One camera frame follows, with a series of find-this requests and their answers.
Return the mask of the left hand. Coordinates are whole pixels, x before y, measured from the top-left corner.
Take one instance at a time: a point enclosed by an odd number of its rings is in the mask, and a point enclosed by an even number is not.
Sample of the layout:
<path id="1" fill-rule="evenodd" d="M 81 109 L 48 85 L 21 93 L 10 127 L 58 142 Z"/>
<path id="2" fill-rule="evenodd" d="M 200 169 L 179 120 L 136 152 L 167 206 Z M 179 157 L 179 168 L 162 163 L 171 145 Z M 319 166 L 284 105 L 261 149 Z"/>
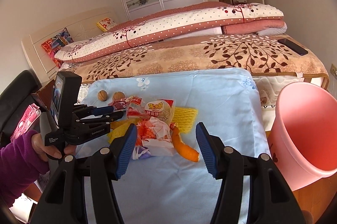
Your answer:
<path id="1" fill-rule="evenodd" d="M 42 137 L 40 133 L 34 134 L 31 137 L 31 145 L 35 153 L 39 156 L 41 160 L 47 162 L 49 157 L 53 157 L 56 159 L 61 159 L 63 154 L 53 145 L 45 146 L 44 142 L 42 141 Z"/>

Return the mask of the purple left sleeve forearm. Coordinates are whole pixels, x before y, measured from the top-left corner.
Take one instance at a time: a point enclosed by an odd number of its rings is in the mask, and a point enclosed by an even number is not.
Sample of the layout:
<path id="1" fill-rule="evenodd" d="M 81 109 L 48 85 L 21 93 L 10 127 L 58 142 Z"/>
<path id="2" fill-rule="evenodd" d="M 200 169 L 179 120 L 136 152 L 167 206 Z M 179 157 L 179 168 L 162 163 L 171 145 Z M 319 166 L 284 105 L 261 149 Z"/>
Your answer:
<path id="1" fill-rule="evenodd" d="M 38 156 L 31 144 L 32 137 L 39 135 L 37 131 L 28 131 L 1 148 L 1 198 L 8 207 L 12 207 L 41 174 L 49 171 L 49 164 Z"/>

